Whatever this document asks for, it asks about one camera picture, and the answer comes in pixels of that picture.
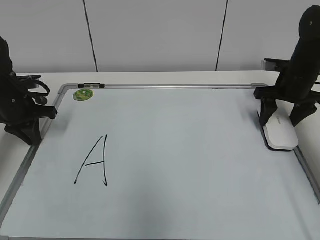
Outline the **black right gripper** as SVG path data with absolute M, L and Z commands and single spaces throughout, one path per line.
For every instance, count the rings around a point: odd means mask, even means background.
M 294 127 L 313 115 L 317 111 L 315 103 L 320 102 L 320 93 L 312 90 L 319 75 L 319 60 L 290 60 L 275 85 L 257 87 L 253 95 L 260 100 L 260 125 L 264 127 L 278 110 L 276 100 L 295 104 L 290 114 Z

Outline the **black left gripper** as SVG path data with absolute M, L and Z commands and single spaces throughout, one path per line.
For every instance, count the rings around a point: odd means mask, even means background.
M 17 76 L 14 72 L 0 75 L 0 122 L 4 130 L 29 146 L 41 143 L 40 118 L 55 119 L 58 112 L 47 106 L 49 87 L 41 75 Z

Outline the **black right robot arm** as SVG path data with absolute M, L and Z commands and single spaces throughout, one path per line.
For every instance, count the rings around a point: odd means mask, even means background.
M 264 127 L 277 111 L 276 100 L 294 104 L 289 116 L 295 127 L 317 111 L 320 93 L 313 91 L 320 75 L 320 7 L 312 5 L 299 22 L 299 40 L 289 62 L 281 70 L 275 85 L 257 87 L 260 100 L 259 123 Z

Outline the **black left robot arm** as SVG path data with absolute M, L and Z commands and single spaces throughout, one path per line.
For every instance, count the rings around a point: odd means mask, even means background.
M 0 39 L 0 122 L 4 130 L 29 146 L 41 143 L 40 119 L 55 119 L 58 112 L 47 106 L 49 87 L 40 75 L 17 76 L 9 45 Z

